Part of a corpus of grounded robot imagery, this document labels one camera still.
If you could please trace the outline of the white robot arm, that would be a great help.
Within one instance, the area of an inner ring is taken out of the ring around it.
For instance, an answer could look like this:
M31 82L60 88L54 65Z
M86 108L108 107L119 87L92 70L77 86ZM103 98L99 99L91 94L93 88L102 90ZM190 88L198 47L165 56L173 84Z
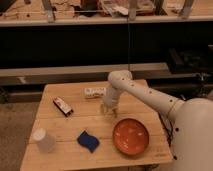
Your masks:
M206 98L182 100L133 80L128 70L108 74L103 113L118 109L127 92L173 123L171 171L213 171L213 101Z

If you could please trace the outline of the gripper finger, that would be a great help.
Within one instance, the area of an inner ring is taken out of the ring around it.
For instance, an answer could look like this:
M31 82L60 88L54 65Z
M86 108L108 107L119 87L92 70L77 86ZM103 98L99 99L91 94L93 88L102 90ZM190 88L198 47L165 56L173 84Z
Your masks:
M104 104L100 105L100 111L102 114L105 114L105 105Z
M114 116L117 117L118 116L118 107L113 108L112 111L113 111Z

